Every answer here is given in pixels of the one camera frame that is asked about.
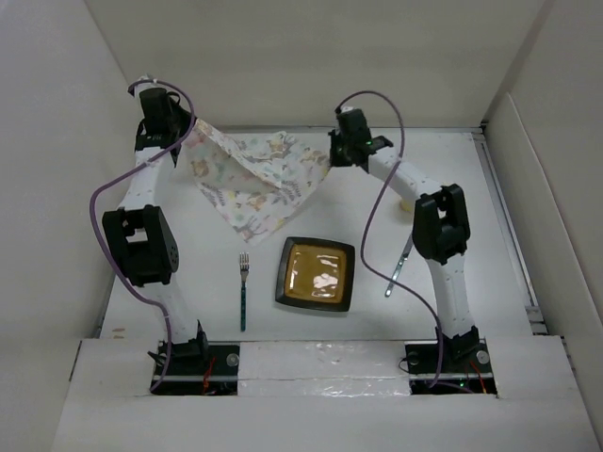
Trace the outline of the floral patterned cloth napkin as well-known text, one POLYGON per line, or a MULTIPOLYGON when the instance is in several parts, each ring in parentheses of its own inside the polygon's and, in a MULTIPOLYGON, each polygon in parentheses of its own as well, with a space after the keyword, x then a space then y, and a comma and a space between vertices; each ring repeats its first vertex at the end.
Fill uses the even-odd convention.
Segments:
POLYGON ((327 152, 288 132, 236 139, 202 120, 184 150, 195 185, 250 245, 280 229, 330 169, 327 152))

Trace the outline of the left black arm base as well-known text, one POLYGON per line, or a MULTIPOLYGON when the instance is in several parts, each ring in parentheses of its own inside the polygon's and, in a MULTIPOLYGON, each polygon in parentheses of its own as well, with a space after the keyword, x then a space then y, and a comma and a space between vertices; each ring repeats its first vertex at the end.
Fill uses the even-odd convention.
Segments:
POLYGON ((168 366, 168 345, 161 341, 156 352, 150 393, 154 396, 236 396, 240 343, 209 342, 198 324, 197 337, 173 344, 168 366))

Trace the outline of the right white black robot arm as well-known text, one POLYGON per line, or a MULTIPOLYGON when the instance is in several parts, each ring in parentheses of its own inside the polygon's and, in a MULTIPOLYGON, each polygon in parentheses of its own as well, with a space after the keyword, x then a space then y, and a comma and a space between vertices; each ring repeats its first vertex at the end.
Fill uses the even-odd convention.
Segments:
POLYGON ((337 127, 330 133, 331 165, 360 167, 414 205, 412 241, 432 275, 438 330, 443 335, 435 359, 448 371, 458 370, 480 341, 464 278, 470 238, 464 192, 456 184, 440 184, 400 158, 388 138, 373 137, 361 109, 339 107, 335 117, 337 127))

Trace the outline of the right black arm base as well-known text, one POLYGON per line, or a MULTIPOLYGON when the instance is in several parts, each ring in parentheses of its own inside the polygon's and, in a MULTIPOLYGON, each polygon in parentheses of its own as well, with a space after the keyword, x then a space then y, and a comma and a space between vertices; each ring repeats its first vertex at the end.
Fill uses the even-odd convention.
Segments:
POLYGON ((450 339, 409 341, 399 370, 409 376, 413 396, 497 394, 489 350, 479 330, 450 339))

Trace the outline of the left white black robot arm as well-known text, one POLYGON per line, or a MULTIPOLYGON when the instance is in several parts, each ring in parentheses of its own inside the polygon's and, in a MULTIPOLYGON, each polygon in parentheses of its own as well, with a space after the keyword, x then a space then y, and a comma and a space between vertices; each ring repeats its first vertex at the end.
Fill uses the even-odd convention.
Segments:
POLYGON ((177 362, 189 373, 209 365, 209 349, 197 341, 198 322, 187 307, 175 273, 178 245, 162 209, 183 142, 196 120, 181 106, 187 96, 176 87, 142 79, 129 88, 142 119, 135 135, 135 170, 125 177, 126 193, 113 211, 103 213, 108 251, 129 288, 158 310, 166 340, 183 344, 177 362))

